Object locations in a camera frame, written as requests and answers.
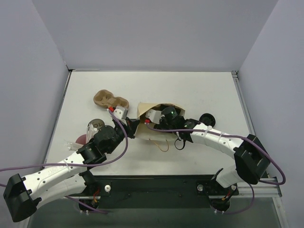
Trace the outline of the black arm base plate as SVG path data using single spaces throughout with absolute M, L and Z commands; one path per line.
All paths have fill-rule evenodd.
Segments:
M 78 196 L 100 209 L 200 209 L 217 200 L 227 209 L 237 185 L 223 188 L 212 175 L 95 176 Z

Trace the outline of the brown cardboard cup carrier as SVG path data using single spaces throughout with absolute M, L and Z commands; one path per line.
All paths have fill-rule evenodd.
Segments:
M 119 96 L 114 96 L 113 93 L 105 89 L 100 90 L 95 94 L 93 98 L 93 102 L 102 108 L 117 107 L 117 106 L 121 106 L 126 109 L 129 108 L 128 100 Z

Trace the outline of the dark plastic cup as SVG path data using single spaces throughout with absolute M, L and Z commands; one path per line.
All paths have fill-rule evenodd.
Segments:
M 97 130 L 100 130 L 105 125 L 104 121 L 102 119 L 93 119 L 88 123 L 88 128 L 96 128 Z

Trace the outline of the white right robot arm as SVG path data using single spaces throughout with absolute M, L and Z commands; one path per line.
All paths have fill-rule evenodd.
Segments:
M 239 182 L 257 184 L 270 164 L 266 153 L 261 152 L 263 147 L 256 136 L 249 134 L 242 138 L 222 133 L 202 121 L 185 119 L 172 106 L 161 111 L 159 123 L 153 128 L 174 133 L 184 142 L 211 147 L 234 159 L 234 165 L 217 171 L 211 181 L 210 187 L 217 194 Z

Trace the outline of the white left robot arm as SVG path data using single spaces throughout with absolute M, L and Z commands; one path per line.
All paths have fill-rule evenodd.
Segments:
M 32 174 L 11 176 L 3 197 L 13 222 L 20 222 L 51 201 L 83 192 L 92 195 L 96 182 L 91 168 L 107 164 L 111 154 L 122 141 L 135 138 L 140 123 L 138 119 L 113 118 L 114 127 L 103 126 L 81 148 L 57 163 L 47 163 Z

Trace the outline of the beige paper bag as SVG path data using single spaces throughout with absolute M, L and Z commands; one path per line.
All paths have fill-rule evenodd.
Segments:
M 137 119 L 140 120 L 140 123 L 135 133 L 135 137 L 155 144 L 162 152 L 167 152 L 170 149 L 170 142 L 173 142 L 177 137 L 172 133 L 161 133 L 158 131 L 150 130 L 146 126 L 146 123 L 148 123 L 151 128 L 157 124 L 152 123 L 149 119 L 145 118 L 143 114 L 153 107 L 160 107 L 162 111 L 169 106 L 173 106 L 179 116 L 184 116 L 185 110 L 178 104 L 139 103 L 137 107 Z

